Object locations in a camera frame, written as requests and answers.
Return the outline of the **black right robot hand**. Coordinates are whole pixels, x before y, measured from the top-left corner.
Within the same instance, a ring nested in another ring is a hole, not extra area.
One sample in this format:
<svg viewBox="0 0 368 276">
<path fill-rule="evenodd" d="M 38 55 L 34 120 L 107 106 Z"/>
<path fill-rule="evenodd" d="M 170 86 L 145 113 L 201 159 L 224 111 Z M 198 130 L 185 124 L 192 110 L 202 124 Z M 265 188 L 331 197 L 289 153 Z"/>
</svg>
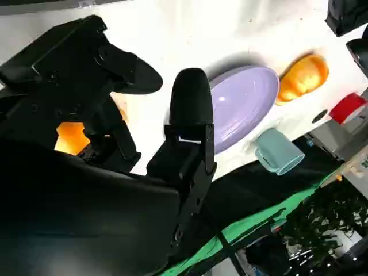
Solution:
<svg viewBox="0 0 368 276">
<path fill-rule="evenodd" d="M 1 274 L 154 275 L 205 198 L 213 106 L 200 68 L 176 77 L 146 175 L 111 97 L 160 74 L 111 44 L 96 15 L 52 27 L 1 66 Z"/>
</svg>

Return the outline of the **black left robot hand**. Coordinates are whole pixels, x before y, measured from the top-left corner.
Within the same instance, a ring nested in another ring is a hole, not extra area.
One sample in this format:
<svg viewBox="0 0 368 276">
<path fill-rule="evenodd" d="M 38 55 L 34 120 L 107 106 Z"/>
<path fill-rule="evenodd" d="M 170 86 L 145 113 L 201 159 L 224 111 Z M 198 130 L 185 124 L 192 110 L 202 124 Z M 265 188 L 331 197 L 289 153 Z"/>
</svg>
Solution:
<svg viewBox="0 0 368 276">
<path fill-rule="evenodd" d="M 346 44 L 348 51 L 362 72 L 367 76 L 367 37 L 353 39 Z"/>
</svg>

